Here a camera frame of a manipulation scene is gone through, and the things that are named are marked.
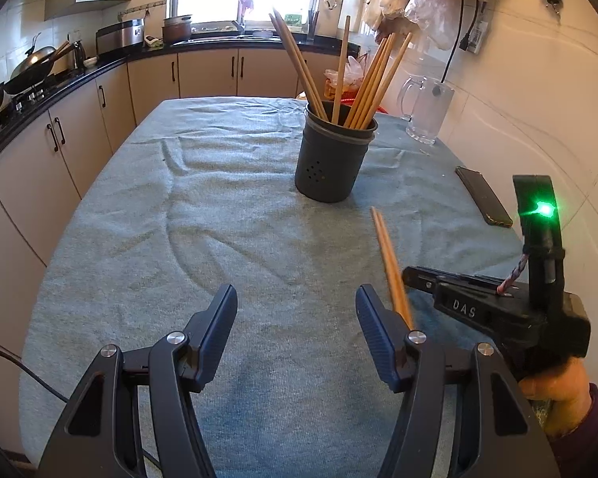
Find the person's right hand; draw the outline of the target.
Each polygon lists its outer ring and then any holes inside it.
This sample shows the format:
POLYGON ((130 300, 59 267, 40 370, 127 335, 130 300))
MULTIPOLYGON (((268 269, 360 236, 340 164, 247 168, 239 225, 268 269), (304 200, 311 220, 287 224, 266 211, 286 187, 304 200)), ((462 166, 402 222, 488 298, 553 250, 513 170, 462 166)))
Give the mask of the person's right hand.
POLYGON ((543 430, 552 439, 574 432, 592 408, 590 381, 581 358, 569 358, 564 365, 527 376, 519 388, 528 399, 551 402, 543 430))

